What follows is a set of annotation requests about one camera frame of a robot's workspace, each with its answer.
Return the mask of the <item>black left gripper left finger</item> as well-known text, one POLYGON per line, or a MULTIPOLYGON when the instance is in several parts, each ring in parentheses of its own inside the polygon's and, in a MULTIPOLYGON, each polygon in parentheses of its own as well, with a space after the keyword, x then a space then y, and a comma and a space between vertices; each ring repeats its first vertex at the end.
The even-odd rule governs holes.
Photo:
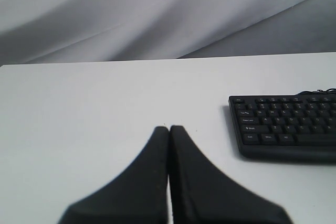
POLYGON ((71 204, 59 223, 167 223, 168 129, 158 126, 113 181, 71 204))

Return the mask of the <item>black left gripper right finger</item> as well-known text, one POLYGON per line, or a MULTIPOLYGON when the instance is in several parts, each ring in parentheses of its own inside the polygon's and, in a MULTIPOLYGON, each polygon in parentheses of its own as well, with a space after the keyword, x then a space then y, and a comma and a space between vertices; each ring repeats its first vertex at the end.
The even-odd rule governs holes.
POLYGON ((286 211, 222 173, 182 126, 170 128, 174 223, 292 223, 286 211))

